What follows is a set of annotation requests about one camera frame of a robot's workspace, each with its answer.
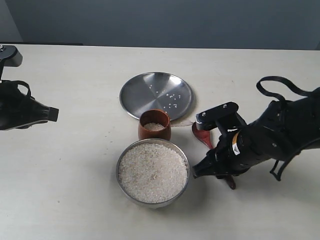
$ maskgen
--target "steel plate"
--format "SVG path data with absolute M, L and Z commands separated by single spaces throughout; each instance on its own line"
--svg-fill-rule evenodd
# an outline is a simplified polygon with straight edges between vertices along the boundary
M 120 91 L 122 107 L 134 118 L 150 109 L 162 109 L 170 120 L 190 109 L 194 94 L 180 77 L 165 72 L 148 72 L 131 78 Z

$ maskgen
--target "gray wall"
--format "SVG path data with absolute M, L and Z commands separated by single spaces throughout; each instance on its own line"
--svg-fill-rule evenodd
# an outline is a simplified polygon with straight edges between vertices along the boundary
M 6 0 L 27 42 L 314 50 L 320 0 Z
M 21 41 L 22 38 L 5 0 L 0 0 L 0 43 Z

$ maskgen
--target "small wooden bowl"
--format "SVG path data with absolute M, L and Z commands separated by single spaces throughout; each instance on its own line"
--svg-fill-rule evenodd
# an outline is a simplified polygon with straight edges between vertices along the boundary
M 159 131 L 151 131 L 144 126 L 146 124 L 155 123 L 164 126 L 164 129 Z M 164 139 L 170 140 L 171 138 L 171 124 L 169 116 L 160 109 L 151 109 L 144 112 L 139 119 L 138 138 L 143 139 Z

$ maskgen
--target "table surface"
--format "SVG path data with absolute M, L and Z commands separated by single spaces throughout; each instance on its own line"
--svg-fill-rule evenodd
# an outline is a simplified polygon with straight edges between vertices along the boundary
M 272 100 L 257 91 L 260 78 L 319 87 L 319 51 L 17 47 L 23 63 L 6 67 L 3 79 L 29 83 L 36 100 L 60 112 L 58 122 L 0 133 L 1 240 L 319 239 L 320 150 L 303 151 L 281 182 L 269 174 L 274 160 L 236 177 L 236 190 L 212 176 L 192 178 L 178 201 L 156 210 L 127 200 L 115 176 L 118 157 L 138 139 L 138 121 L 119 102 L 133 76 L 157 71 L 187 81 L 195 105 L 185 120 L 233 101 L 249 123 Z M 278 83 L 265 86 L 298 99 Z M 206 154 L 190 126 L 173 127 L 171 140 L 192 166 Z

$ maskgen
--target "uncooked rice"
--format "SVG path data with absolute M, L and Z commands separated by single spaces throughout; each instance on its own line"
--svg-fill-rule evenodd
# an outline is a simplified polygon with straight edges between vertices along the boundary
M 149 131 L 160 131 L 162 129 L 164 129 L 165 127 L 162 126 L 159 123 L 154 123 L 154 122 L 150 122 L 147 123 L 146 125 L 143 126 L 145 129 L 149 130 Z
M 119 180 L 128 195 L 144 203 L 172 199 L 187 182 L 187 167 L 174 150 L 145 143 L 130 149 L 119 164 Z

